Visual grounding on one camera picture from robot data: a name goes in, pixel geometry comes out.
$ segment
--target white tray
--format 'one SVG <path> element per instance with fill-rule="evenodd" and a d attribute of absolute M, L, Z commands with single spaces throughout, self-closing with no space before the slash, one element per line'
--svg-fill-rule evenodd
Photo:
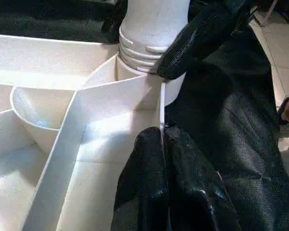
<path fill-rule="evenodd" d="M 117 52 L 0 35 L 0 231 L 110 229 L 134 140 L 163 128 L 184 79 L 164 83 Z"/>

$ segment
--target white curved bowl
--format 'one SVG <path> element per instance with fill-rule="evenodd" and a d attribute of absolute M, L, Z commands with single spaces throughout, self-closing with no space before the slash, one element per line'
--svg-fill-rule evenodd
<path fill-rule="evenodd" d="M 49 153 L 74 92 L 14 87 L 11 106 L 38 146 Z"/>

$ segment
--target tiled floor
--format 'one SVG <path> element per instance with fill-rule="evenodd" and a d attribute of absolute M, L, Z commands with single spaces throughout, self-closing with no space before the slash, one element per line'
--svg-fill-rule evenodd
<path fill-rule="evenodd" d="M 276 106 L 279 107 L 289 94 L 289 24 L 273 12 L 265 27 L 250 23 L 271 65 Z M 285 150 L 289 138 L 280 140 L 279 148 Z"/>

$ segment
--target black fabric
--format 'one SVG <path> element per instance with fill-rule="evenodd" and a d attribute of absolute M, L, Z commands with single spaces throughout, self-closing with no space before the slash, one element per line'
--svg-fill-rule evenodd
<path fill-rule="evenodd" d="M 289 178 L 276 143 L 271 67 L 250 28 L 194 63 L 165 116 L 219 172 L 242 230 L 289 231 Z"/>
<path fill-rule="evenodd" d="M 107 0 L 0 0 L 0 34 L 111 43 L 101 28 L 113 10 Z"/>

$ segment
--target white cylindrical pipe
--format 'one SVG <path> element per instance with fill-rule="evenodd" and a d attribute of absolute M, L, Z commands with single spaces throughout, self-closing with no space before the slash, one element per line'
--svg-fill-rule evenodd
<path fill-rule="evenodd" d="M 120 56 L 130 67 L 156 73 L 157 61 L 187 24 L 190 0 L 129 0 L 121 24 Z"/>

